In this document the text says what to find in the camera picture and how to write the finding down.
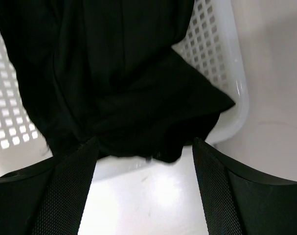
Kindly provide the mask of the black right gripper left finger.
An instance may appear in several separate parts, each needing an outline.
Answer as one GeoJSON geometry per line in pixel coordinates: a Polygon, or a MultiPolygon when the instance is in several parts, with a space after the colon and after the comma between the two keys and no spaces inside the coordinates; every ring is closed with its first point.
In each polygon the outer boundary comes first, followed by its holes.
{"type": "Polygon", "coordinates": [[[0,235],[78,234],[98,140],[0,177],[0,235]]]}

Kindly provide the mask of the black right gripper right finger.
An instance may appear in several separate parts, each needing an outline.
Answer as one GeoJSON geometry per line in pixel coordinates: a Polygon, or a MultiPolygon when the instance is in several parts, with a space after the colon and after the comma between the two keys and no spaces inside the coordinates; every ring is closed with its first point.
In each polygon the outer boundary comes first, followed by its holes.
{"type": "Polygon", "coordinates": [[[261,172],[195,139],[195,171],[210,235],[297,235],[297,182],[261,172]]]}

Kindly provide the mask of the black pleated skirt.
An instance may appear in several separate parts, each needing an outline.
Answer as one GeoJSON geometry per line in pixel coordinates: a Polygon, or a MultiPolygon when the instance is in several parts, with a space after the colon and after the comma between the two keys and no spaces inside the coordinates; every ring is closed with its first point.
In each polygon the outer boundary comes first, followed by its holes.
{"type": "Polygon", "coordinates": [[[53,155],[95,137],[103,157],[175,162],[234,101],[173,49],[192,0],[0,0],[29,118],[53,155]]]}

